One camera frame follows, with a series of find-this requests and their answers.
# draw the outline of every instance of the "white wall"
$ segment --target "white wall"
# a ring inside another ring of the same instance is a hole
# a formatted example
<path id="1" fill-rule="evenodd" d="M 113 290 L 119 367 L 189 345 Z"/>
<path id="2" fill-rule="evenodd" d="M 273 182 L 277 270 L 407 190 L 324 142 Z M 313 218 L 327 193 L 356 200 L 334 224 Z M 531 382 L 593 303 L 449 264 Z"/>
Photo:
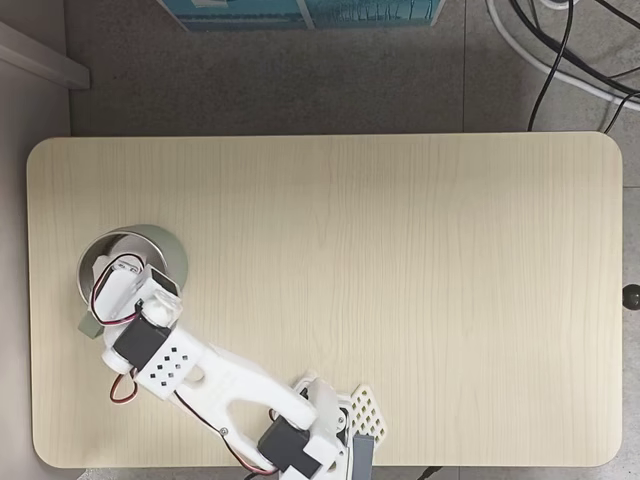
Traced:
<path id="1" fill-rule="evenodd" d="M 64 53 L 63 0 L 0 0 L 0 21 Z M 39 461 L 31 440 L 25 164 L 69 135 L 65 88 L 0 61 L 0 478 L 77 478 Z"/>

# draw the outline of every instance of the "black wire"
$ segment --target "black wire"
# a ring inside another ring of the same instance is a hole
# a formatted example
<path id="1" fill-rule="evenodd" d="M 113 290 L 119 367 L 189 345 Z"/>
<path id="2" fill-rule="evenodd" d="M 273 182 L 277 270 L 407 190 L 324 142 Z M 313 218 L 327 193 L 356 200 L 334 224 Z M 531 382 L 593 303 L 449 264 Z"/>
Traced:
<path id="1" fill-rule="evenodd" d="M 529 10 L 531 10 L 531 16 L 533 17 L 533 23 L 536 24 L 536 28 L 538 28 L 538 30 L 542 30 L 542 28 L 540 27 L 540 20 L 538 19 L 536 0 L 529 0 Z"/>
<path id="2" fill-rule="evenodd" d="M 442 470 L 442 467 L 427 467 L 425 471 L 422 472 L 422 475 L 418 477 L 418 480 L 426 480 L 434 473 L 438 473 L 440 470 Z"/>
<path id="3" fill-rule="evenodd" d="M 604 129 L 604 133 L 609 133 L 611 131 L 611 129 L 613 128 L 613 125 L 616 123 L 616 120 L 618 120 L 618 117 L 620 116 L 622 109 L 624 108 L 624 104 L 627 103 L 629 100 L 631 100 L 633 97 L 636 97 L 638 95 L 640 95 L 640 92 L 630 93 L 629 95 L 627 95 L 622 99 L 622 101 L 620 102 L 620 105 L 618 105 L 618 109 L 616 110 L 616 113 L 613 114 L 613 118 L 609 122 L 609 125 L 607 125 L 607 128 Z"/>
<path id="4" fill-rule="evenodd" d="M 536 26 L 533 23 L 531 23 L 531 20 L 529 20 L 529 17 L 527 17 L 526 13 L 524 13 L 524 11 L 522 10 L 522 7 L 518 3 L 518 0 L 509 0 L 509 3 L 511 4 L 511 7 L 516 12 L 516 14 L 518 15 L 518 18 L 520 18 L 520 20 L 525 25 L 525 27 L 527 27 L 527 29 L 533 35 L 535 35 L 535 37 L 538 40 L 544 43 L 548 48 L 556 52 L 556 54 L 559 53 L 560 47 L 561 47 L 560 42 L 550 37 L 549 35 L 544 33 L 542 30 L 537 29 Z M 587 73 L 588 75 L 592 76 L 593 78 L 599 80 L 600 82 L 604 83 L 605 85 L 615 90 L 618 90 L 625 94 L 635 93 L 639 91 L 634 88 L 628 87 L 627 85 L 619 83 L 615 80 L 610 79 L 607 75 L 603 74 L 602 72 L 599 72 L 595 68 L 588 65 L 584 60 L 582 60 L 579 56 L 577 56 L 568 48 L 565 48 L 563 52 L 563 57 L 566 58 L 569 62 L 571 62 L 576 67 L 578 67 L 583 72 Z"/>
<path id="5" fill-rule="evenodd" d="M 547 90 L 549 89 L 549 85 L 553 81 L 553 77 L 558 71 L 558 67 L 560 66 L 560 62 L 562 61 L 562 54 L 564 53 L 564 49 L 567 47 L 567 42 L 569 41 L 569 34 L 571 33 L 571 25 L 573 24 L 573 1 L 569 0 L 569 13 L 567 15 L 567 26 L 564 29 L 564 35 L 562 36 L 562 43 L 560 44 L 560 51 L 556 56 L 556 60 L 553 62 L 553 66 L 549 71 L 549 75 L 547 75 L 547 79 L 542 85 L 542 89 L 538 94 L 538 98 L 536 99 L 536 103 L 533 106 L 533 110 L 531 110 L 531 116 L 529 117 L 529 126 L 527 127 L 527 131 L 531 132 L 533 130 L 533 123 L 536 121 L 536 115 L 538 114 L 538 110 L 540 109 L 540 105 L 542 104 L 542 99 L 544 98 Z"/>
<path id="6" fill-rule="evenodd" d="M 640 67 L 633 67 L 629 70 L 625 70 L 624 72 L 616 73 L 615 75 L 611 75 L 609 78 L 622 78 L 622 77 L 626 77 L 627 75 L 631 75 L 632 73 L 635 73 L 637 71 L 640 71 Z"/>
<path id="7" fill-rule="evenodd" d="M 638 22 L 637 20 L 634 20 L 633 18 L 631 18 L 629 15 L 627 15 L 626 13 L 618 10 L 616 7 L 614 7 L 613 5 L 611 5 L 609 2 L 606 2 L 605 0 L 595 0 L 596 3 L 599 3 L 600 5 L 602 5 L 604 8 L 606 8 L 607 10 L 609 10 L 611 13 L 613 13 L 616 17 L 621 18 L 622 20 L 624 20 L 625 22 L 627 22 L 629 25 L 633 25 L 634 27 L 636 27 L 638 30 L 640 30 L 640 22 Z"/>

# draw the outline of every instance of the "wood grain surface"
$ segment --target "wood grain surface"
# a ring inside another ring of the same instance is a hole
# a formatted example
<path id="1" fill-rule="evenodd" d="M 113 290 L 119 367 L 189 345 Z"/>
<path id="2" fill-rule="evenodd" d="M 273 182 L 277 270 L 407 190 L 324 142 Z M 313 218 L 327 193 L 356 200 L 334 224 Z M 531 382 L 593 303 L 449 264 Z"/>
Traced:
<path id="1" fill-rule="evenodd" d="M 371 384 L 379 465 L 586 466 L 619 448 L 608 137 L 53 139 L 27 170 L 33 437 L 51 465 L 234 464 L 168 402 L 112 405 L 102 341 L 76 330 L 81 252 L 137 223 L 184 243 L 194 334 L 287 382 Z"/>

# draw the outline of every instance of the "white wire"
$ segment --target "white wire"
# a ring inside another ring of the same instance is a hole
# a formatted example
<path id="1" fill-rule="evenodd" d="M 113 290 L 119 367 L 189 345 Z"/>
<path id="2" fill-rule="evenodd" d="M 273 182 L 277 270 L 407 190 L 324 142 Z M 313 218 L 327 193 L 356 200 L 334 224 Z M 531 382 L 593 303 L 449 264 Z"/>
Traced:
<path id="1" fill-rule="evenodd" d="M 515 38 L 511 36 L 509 31 L 505 28 L 500 20 L 500 16 L 498 15 L 498 11 L 496 10 L 495 0 L 486 0 L 487 8 L 489 9 L 489 16 L 491 17 L 491 21 L 493 25 L 498 30 L 500 36 L 504 39 L 505 42 L 509 44 L 509 46 L 520 55 L 527 63 L 531 64 L 541 72 L 545 74 L 549 74 L 551 72 L 551 67 L 546 63 L 543 63 L 538 58 L 534 57 L 531 53 L 529 53 L 525 48 L 520 45 Z M 613 95 L 606 90 L 602 90 L 601 88 L 596 87 L 584 80 L 576 78 L 568 73 L 561 72 L 560 70 L 556 71 L 556 74 L 553 78 L 557 78 L 561 82 L 568 83 L 569 85 L 573 85 L 574 87 L 578 87 L 580 90 L 584 90 L 591 95 L 601 98 L 603 100 L 607 100 L 609 102 L 613 102 L 615 105 L 620 105 L 623 101 L 623 97 L 619 97 L 617 95 Z M 626 102 L 624 104 L 625 108 L 629 108 L 631 110 L 635 110 L 636 112 L 640 112 L 640 104 L 636 102 Z"/>
<path id="2" fill-rule="evenodd" d="M 538 0 L 538 1 L 542 3 L 545 7 L 550 8 L 552 10 L 567 10 L 569 8 L 568 1 L 565 1 L 565 2 L 557 2 L 554 0 Z M 580 0 L 573 0 L 573 4 L 575 5 L 579 1 Z"/>

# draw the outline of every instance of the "white robotic arm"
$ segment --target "white robotic arm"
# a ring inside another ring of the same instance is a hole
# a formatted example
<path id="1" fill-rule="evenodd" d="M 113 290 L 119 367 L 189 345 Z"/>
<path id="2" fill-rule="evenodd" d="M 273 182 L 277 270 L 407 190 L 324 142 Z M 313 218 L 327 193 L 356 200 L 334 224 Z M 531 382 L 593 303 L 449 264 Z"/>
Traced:
<path id="1" fill-rule="evenodd" d="M 102 357 L 110 368 L 120 375 L 134 372 L 138 385 L 196 416 L 252 472 L 279 470 L 283 480 L 351 480 L 359 398 L 339 396 L 317 378 L 294 390 L 255 363 L 203 344 L 176 325 L 182 312 L 177 285 L 149 265 L 142 268 L 138 257 L 121 254 L 97 263 L 106 267 L 94 269 L 89 308 L 105 326 Z M 197 370 L 199 378 L 190 380 Z M 236 400 L 277 414 L 257 444 L 229 414 Z M 376 419 L 379 432 L 379 414 Z"/>

